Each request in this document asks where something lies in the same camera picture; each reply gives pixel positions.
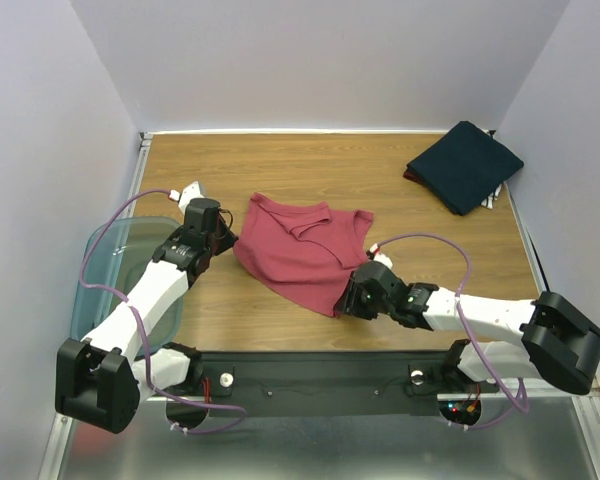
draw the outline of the black bracket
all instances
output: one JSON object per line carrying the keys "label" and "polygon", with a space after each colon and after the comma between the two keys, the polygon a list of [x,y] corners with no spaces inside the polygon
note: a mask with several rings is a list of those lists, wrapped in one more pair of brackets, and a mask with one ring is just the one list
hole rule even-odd
{"label": "black bracket", "polygon": [[220,203],[194,198],[184,214],[184,223],[153,253],[154,262],[173,263],[187,272],[189,288],[207,271],[211,257],[233,247],[238,239],[222,218]]}
{"label": "black bracket", "polygon": [[557,293],[533,303],[531,321],[520,327],[529,359],[551,385],[586,395],[600,362],[600,328]]}
{"label": "black bracket", "polygon": [[[234,404],[249,417],[334,415],[439,415],[437,395],[464,397],[475,382],[451,385],[443,375],[447,352],[203,352],[203,376],[211,378],[212,403]],[[421,377],[413,376],[422,372]],[[231,387],[219,385],[231,373]],[[202,385],[177,392],[202,396]],[[195,428],[203,409],[167,402],[169,420]],[[231,417],[230,411],[211,411]]]}
{"label": "black bracket", "polygon": [[129,361],[119,353],[67,339],[56,360],[56,411],[112,433],[124,430],[140,391]]}
{"label": "black bracket", "polygon": [[[169,393],[179,397],[202,397],[204,395],[203,380],[207,377],[210,380],[209,385],[211,387],[209,393],[215,401],[220,397],[231,396],[233,385],[224,387],[220,385],[219,379],[223,373],[230,373],[235,378],[235,366],[233,364],[211,363],[205,365],[202,361],[202,354],[198,350],[178,343],[168,343],[163,348],[176,350],[185,354],[190,359],[187,377],[182,383],[167,388]],[[196,428],[208,415],[208,412],[204,409],[172,401],[166,402],[165,413],[170,422],[177,423],[181,427],[188,429]]]}
{"label": "black bracket", "polygon": [[336,315],[352,315],[371,320],[379,313],[388,314],[403,327],[431,327],[424,319],[427,301],[438,290],[428,283],[405,283],[386,265],[367,262],[351,274],[345,291],[336,302]]}

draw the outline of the wooden table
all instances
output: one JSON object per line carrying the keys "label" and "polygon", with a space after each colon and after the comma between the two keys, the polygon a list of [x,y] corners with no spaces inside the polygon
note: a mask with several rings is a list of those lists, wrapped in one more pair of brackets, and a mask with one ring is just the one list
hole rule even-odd
{"label": "wooden table", "polygon": [[[160,135],[141,190],[182,189],[201,181],[235,217],[240,232],[249,197],[261,192],[285,204],[325,200],[335,209],[375,214],[365,246],[407,232],[434,232],[462,245],[474,273],[466,292],[503,299],[537,296],[506,192],[493,210],[452,215],[427,189],[402,178],[406,163],[439,135]],[[182,220],[162,196],[140,200],[135,215]],[[427,239],[388,245],[406,282],[455,289],[465,270],[449,246]],[[409,330],[391,319],[333,319],[305,310],[251,277],[231,252],[184,297],[176,341],[201,350],[446,349],[462,333]]]}

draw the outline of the folded fabric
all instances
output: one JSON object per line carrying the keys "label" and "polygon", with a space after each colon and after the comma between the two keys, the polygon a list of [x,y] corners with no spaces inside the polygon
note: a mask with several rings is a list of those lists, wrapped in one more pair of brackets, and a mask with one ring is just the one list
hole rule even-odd
{"label": "folded fabric", "polygon": [[460,122],[407,165],[453,213],[466,215],[524,166],[507,147]]}
{"label": "folded fabric", "polygon": [[256,193],[233,252],[251,275],[314,312],[334,316],[351,272],[368,261],[364,238],[373,214],[281,205]]}
{"label": "folded fabric", "polygon": [[[417,175],[415,175],[413,172],[410,172],[409,170],[406,170],[404,172],[404,175],[402,175],[402,176],[404,178],[406,178],[407,180],[411,180],[414,183],[417,183],[419,185],[424,185],[424,182],[422,180],[420,180],[417,177]],[[487,198],[485,198],[482,202],[480,202],[480,205],[485,208],[488,208],[489,210],[493,210],[493,205],[494,205],[495,201],[498,199],[501,189],[502,189],[502,184],[498,185],[498,188],[496,188],[495,192],[492,192]]]}

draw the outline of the red shirt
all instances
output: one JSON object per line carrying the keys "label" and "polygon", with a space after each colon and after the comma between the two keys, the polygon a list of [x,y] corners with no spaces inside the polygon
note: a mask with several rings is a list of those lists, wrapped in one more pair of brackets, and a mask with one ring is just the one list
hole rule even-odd
{"label": "red shirt", "polygon": [[349,275],[368,261],[363,242],[372,221],[364,210],[280,205],[255,193],[233,251],[274,292],[333,317]]}

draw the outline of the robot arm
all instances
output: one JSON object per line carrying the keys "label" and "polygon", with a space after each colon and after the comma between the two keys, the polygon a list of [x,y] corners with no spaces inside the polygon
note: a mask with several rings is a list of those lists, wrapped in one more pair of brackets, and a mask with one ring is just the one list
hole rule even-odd
{"label": "robot arm", "polygon": [[[388,266],[371,261],[351,275],[335,310],[369,320],[388,314],[407,328],[464,331],[456,302],[454,292],[406,285]],[[543,292],[534,301],[462,295],[460,302],[474,332],[497,340],[482,349],[502,377],[543,378],[569,393],[589,392],[600,361],[600,328],[561,295]],[[451,351],[463,378],[491,378],[471,344],[456,342]]]}
{"label": "robot arm", "polygon": [[[189,290],[213,256],[233,247],[237,237],[220,204],[204,198],[197,183],[180,198],[184,223],[154,252],[152,261],[121,303],[82,341],[66,340],[56,361],[56,411],[118,433],[138,404],[152,395],[144,362],[135,362],[141,336],[129,305],[148,335],[169,306]],[[152,382],[166,388],[185,380],[194,349],[163,348],[152,356]]]}

